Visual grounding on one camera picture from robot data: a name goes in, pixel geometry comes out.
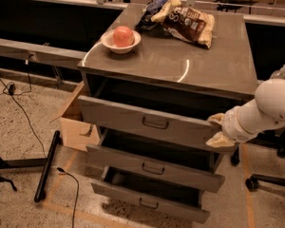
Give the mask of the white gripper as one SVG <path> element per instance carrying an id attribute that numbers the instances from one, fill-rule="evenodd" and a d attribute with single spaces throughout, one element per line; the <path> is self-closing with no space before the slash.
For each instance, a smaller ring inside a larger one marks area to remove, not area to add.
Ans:
<path id="1" fill-rule="evenodd" d="M 207 121 L 214 124 L 222 125 L 222 131 L 216 133 L 206 144 L 211 147 L 231 147 L 235 143 L 246 143 L 253 139 L 256 134 L 247 132 L 238 120 L 239 106 L 228 110 L 224 113 L 211 115 Z"/>

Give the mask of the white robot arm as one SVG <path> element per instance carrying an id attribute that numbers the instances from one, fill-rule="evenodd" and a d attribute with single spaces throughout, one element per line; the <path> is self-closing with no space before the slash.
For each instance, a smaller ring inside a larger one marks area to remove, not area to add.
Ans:
<path id="1" fill-rule="evenodd" d="M 206 142 L 211 147 L 247 143 L 263 131 L 285 127 L 285 80 L 264 81 L 256 89 L 252 101 L 212 115 L 208 121 L 221 126 L 221 130 Z"/>

